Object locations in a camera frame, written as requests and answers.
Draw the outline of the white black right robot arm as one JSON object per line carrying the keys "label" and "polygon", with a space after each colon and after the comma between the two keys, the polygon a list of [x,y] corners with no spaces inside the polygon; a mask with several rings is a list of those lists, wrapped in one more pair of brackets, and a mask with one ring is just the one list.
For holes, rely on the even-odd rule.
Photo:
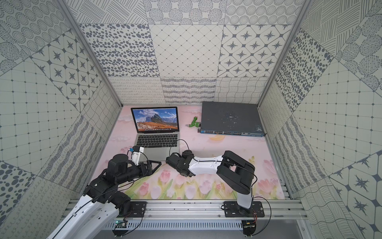
{"label": "white black right robot arm", "polygon": [[252,184],[256,179],[255,167],[232,151],[213,158],[196,157],[191,150],[172,153],[166,163],[184,177],[200,174],[218,175],[237,193],[237,205],[249,210],[252,206]]}

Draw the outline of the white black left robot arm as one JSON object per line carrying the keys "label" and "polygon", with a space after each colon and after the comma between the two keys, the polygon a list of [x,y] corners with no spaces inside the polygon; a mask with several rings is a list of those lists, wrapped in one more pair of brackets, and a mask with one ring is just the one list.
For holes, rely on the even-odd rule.
{"label": "white black left robot arm", "polygon": [[49,235],[50,239],[92,239],[117,216],[130,216],[141,207],[131,206],[131,198],[119,191],[129,183],[152,175],[162,163],[134,161],[117,154],[106,169],[85,188],[76,206]]}

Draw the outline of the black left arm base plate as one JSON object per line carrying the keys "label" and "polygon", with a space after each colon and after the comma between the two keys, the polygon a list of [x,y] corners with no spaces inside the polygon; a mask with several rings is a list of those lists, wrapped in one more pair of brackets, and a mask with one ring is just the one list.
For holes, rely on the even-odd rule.
{"label": "black left arm base plate", "polygon": [[123,218],[142,218],[147,207],[146,201],[129,201],[119,208],[119,217]]}

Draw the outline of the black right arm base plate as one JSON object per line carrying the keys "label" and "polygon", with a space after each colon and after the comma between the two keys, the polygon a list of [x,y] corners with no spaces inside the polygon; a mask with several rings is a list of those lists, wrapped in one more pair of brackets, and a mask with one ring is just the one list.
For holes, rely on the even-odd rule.
{"label": "black right arm base plate", "polygon": [[236,201],[225,201],[223,202],[222,209],[226,218],[265,217],[264,208],[260,201],[253,201],[250,209],[240,207]]}

